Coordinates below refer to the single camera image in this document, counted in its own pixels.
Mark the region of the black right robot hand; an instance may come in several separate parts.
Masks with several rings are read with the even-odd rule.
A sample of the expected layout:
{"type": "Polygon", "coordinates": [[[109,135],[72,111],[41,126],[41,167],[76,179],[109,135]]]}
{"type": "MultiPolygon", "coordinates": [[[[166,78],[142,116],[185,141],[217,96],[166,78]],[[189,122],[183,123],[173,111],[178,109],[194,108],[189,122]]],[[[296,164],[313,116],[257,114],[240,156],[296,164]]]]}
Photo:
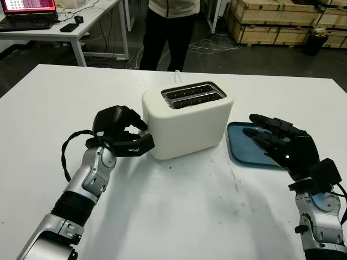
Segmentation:
{"type": "Polygon", "coordinates": [[[251,128],[242,131],[263,150],[264,155],[286,169],[294,181],[309,177],[308,169],[319,162],[319,154],[306,131],[279,118],[251,114],[249,119],[265,131],[251,128]]]}

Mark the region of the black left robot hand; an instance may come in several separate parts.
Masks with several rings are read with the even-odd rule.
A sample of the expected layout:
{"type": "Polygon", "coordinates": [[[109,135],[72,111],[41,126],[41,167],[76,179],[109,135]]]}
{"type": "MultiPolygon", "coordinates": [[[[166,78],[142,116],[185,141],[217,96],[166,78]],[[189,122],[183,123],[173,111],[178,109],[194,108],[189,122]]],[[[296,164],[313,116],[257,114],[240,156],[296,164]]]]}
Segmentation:
{"type": "Polygon", "coordinates": [[[109,142],[133,141],[140,138],[125,129],[133,126],[140,131],[147,130],[147,124],[140,115],[127,106],[116,105],[99,111],[93,122],[93,133],[103,132],[102,137],[109,142]]]}

